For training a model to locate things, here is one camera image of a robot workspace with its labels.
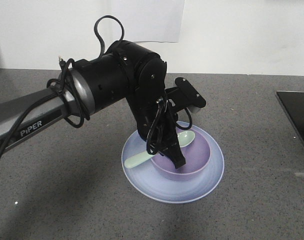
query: black robotic arm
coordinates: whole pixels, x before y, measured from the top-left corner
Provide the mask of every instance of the black robotic arm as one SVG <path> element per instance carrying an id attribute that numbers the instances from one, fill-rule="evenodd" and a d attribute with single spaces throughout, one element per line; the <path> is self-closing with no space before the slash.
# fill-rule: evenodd
<path id="1" fill-rule="evenodd" d="M 78 128 L 84 118 L 89 120 L 90 115 L 126 98 L 146 150 L 167 156 L 176 168 L 185 164 L 176 132 L 180 128 L 177 112 L 185 109 L 191 127 L 187 108 L 194 112 L 206 101 L 182 77 L 175 80 L 175 87 L 166 89 L 167 64 L 157 53 L 121 38 L 94 60 L 60 59 L 59 63 L 62 73 L 49 80 L 48 88 L 0 104 L 0 157 L 61 119 Z M 79 116 L 80 123 L 72 123 L 71 115 Z"/>

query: white wall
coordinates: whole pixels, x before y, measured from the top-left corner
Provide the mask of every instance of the white wall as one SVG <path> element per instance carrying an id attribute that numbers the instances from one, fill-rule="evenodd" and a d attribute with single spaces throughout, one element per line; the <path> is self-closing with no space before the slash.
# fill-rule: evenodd
<path id="1" fill-rule="evenodd" d="M 91 60 L 100 51 L 94 22 L 110 13 L 108 0 L 0 0 L 0 68 Z M 107 43 L 111 24 L 100 28 Z M 179 42 L 140 44 L 169 73 L 304 76 L 304 0 L 185 0 Z"/>

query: gray countertop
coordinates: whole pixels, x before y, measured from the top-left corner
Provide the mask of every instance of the gray countertop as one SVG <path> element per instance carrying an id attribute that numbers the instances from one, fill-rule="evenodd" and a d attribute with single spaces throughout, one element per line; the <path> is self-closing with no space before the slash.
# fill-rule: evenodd
<path id="1" fill-rule="evenodd" d="M 0 103 L 58 74 L 0 69 Z M 304 145 L 276 97 L 304 91 L 304 77 L 169 73 L 167 86 L 175 77 L 207 101 L 192 117 L 224 155 L 213 192 L 166 204 L 129 183 L 121 153 L 136 123 L 123 99 L 80 129 L 61 120 L 2 156 L 0 239 L 304 240 Z"/>

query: black cable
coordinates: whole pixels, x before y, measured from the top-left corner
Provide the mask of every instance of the black cable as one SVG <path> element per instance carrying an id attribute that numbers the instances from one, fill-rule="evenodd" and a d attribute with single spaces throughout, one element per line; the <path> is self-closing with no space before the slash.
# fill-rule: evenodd
<path id="1" fill-rule="evenodd" d="M 71 73 L 69 71 L 69 65 L 73 65 L 75 61 L 70 58 L 65 62 L 63 59 L 60 58 L 59 65 L 61 67 L 62 73 L 60 76 L 60 79 L 58 78 L 52 78 L 50 79 L 46 87 L 53 87 L 53 89 L 57 92 L 57 94 L 60 96 L 64 93 L 64 90 L 67 90 L 71 93 L 71 95 L 74 97 L 76 108 L 78 109 L 78 116 L 79 116 L 79 123 L 74 123 L 72 120 L 70 120 L 68 117 L 65 117 L 64 119 L 74 128 L 80 128 L 84 124 L 84 119 L 90 120 L 90 113 L 88 111 L 88 108 L 85 106 L 83 101 L 81 100 L 81 97 L 76 89 L 76 86 L 74 85 L 73 77 L 71 76 Z M 52 86 L 52 83 L 56 83 L 59 85 L 59 87 Z"/>
<path id="2" fill-rule="evenodd" d="M 117 21 L 117 23 L 118 23 L 118 24 L 120 25 L 120 27 L 121 27 L 121 30 L 122 30 L 121 37 L 120 37 L 120 39 L 117 41 L 116 46 L 114 47 L 115 49 L 120 45 L 120 43 L 122 42 L 122 40 L 123 40 L 123 38 L 124 38 L 124 27 L 123 27 L 122 23 L 121 23 L 116 17 L 111 16 L 111 15 L 105 15 L 105 16 L 103 16 L 103 17 L 100 17 L 100 18 L 95 22 L 95 24 L 94 24 L 94 34 L 95 34 L 95 36 L 97 37 L 97 39 L 98 39 L 98 41 L 100 42 L 100 45 L 101 45 L 100 55 L 98 56 L 98 58 L 97 58 L 96 60 L 100 59 L 104 54 L 106 54 L 106 53 L 104 53 L 104 51 L 105 51 L 105 49 L 106 49 L 106 45 L 105 45 L 105 43 L 104 43 L 103 38 L 102 38 L 101 35 L 98 33 L 98 25 L 99 25 L 99 22 L 100 22 L 102 19 L 113 19 L 113 20 Z"/>
<path id="3" fill-rule="evenodd" d="M 173 118 L 173 114 L 170 113 L 170 115 L 171 115 L 171 118 L 172 118 L 172 120 L 173 120 L 173 122 L 174 122 L 174 124 L 175 124 L 175 126 L 176 126 L 177 128 L 179 128 L 179 129 L 181 129 L 181 130 L 189 130 L 190 128 L 192 128 L 192 125 L 193 125 L 193 123 L 192 123 L 192 117 L 191 117 L 191 114 L 190 114 L 189 110 L 188 110 L 186 107 L 184 108 L 184 110 L 185 110 L 186 115 L 187 115 L 187 117 L 188 117 L 188 121 L 189 121 L 188 126 L 181 126 L 181 125 L 179 125 L 179 124 L 175 121 L 175 119 Z"/>
<path id="4" fill-rule="evenodd" d="M 162 111 L 163 111 L 163 109 L 165 107 L 166 102 L 161 97 L 161 98 L 159 98 L 156 101 L 156 103 L 157 103 L 157 106 L 158 106 L 157 112 L 156 112 L 155 118 L 153 120 L 153 123 L 152 123 L 150 129 L 148 130 L 147 138 L 146 138 L 146 151 L 147 151 L 148 154 L 151 154 L 151 155 L 157 154 L 157 152 L 158 152 L 158 144 L 162 140 L 163 127 L 160 127 L 158 129 L 158 136 L 157 136 L 156 144 L 153 147 L 151 146 L 152 136 L 153 136 L 154 131 L 155 131 L 157 125 L 158 125 L 159 119 L 161 117 L 161 114 L 162 114 Z"/>
<path id="5" fill-rule="evenodd" d="M 14 122 L 14 124 L 12 125 L 12 127 L 10 128 L 5 140 L 3 141 L 2 145 L 0 146 L 0 158 L 2 156 L 2 154 L 4 153 L 4 151 L 6 150 L 11 137 L 13 136 L 13 134 L 18 130 L 19 126 L 21 125 L 21 123 L 23 122 L 23 120 L 26 118 L 26 116 L 29 114 L 29 112 L 31 112 L 33 109 L 35 109 L 36 107 L 46 103 L 47 101 L 53 99 L 57 97 L 56 93 L 52 93 L 48 96 L 45 96 L 41 99 L 39 99 L 38 101 L 36 101 L 35 103 L 33 103 L 32 105 L 30 105 Z"/>

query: purple bowl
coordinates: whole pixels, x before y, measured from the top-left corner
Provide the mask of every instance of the purple bowl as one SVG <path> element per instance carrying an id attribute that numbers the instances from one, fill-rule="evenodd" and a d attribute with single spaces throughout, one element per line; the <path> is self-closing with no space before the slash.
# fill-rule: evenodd
<path id="1" fill-rule="evenodd" d="M 210 158 L 209 144 L 200 133 L 194 132 L 195 139 L 193 142 L 181 148 L 185 157 L 185 165 L 176 169 L 173 162 L 161 154 L 151 158 L 153 166 L 162 176 L 174 181 L 186 181 L 199 175 L 206 167 Z"/>

